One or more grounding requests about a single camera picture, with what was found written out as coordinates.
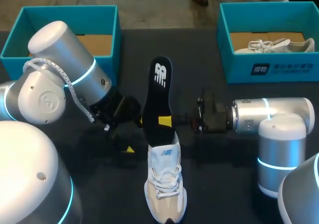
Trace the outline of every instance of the white cable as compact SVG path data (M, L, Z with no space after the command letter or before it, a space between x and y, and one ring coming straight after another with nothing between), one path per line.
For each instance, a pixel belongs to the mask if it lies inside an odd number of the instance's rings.
M44 63L46 65L49 65L51 67L53 67L57 72L59 72L59 74L62 76L62 78L64 79L65 83L67 84L72 99L74 101L74 103L76 104L76 106L86 115L86 117L89 119L90 122L94 122L94 118L92 116L92 114L80 103L79 99L76 96L75 90L73 88L72 82L70 81L69 77L67 76L67 74L62 70L61 67L59 67L57 64L55 64L54 62L47 60L47 59L43 59L43 58L33 58L30 61L27 61L24 66L23 66L23 72L26 71L28 66L32 66L30 64L35 65L35 63Z

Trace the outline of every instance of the black insole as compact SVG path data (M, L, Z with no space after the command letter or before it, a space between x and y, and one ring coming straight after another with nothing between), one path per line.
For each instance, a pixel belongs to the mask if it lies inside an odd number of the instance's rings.
M142 114L143 130L150 146L172 144L174 139L174 128L159 123L159 117L169 120L172 116L169 106L171 78L170 60L156 57L150 65L148 96Z

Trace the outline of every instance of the shoe tongue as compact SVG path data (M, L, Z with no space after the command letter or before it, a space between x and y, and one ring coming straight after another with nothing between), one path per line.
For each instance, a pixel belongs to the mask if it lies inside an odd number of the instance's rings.
M179 145L164 145L158 146L151 149L151 162L152 168L155 170L156 175L164 170L176 171L178 163Z
M279 42L278 44L274 45L272 47L272 50L274 52L287 52L287 46L290 44L290 40L284 40L282 42Z

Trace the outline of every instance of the table surface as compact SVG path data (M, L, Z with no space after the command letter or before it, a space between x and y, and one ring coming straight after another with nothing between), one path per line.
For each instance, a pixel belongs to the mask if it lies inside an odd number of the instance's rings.
M206 29L123 30L119 87L145 102L150 61L165 55L173 63L170 103L173 114L190 112L203 87L229 104L234 99L306 97L315 113L319 83L227 85L219 57L216 31ZM0 33L3 47L8 33ZM9 80L3 66L0 81ZM102 126L91 124L71 99L54 124L39 126L56 145L80 192L82 224L153 224L144 197L147 143L133 124L119 128L121 140L138 143L143 156L133 166L118 167L105 143ZM307 140L307 158L319 152L318 125ZM187 212L183 223L281 224L276 201L256 187L257 140L233 133L195 137L188 127L177 129L181 142Z

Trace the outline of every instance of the sneaker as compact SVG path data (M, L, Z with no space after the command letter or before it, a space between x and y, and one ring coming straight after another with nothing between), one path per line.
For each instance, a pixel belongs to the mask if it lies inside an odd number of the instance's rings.
M186 210L187 194L183 187L176 133L171 145L149 146L148 165L144 192L150 212L160 224L179 223Z
M315 41L309 38L305 42L291 42L289 39L271 41L251 41L248 48L239 49L235 53L285 53L285 52L314 52Z

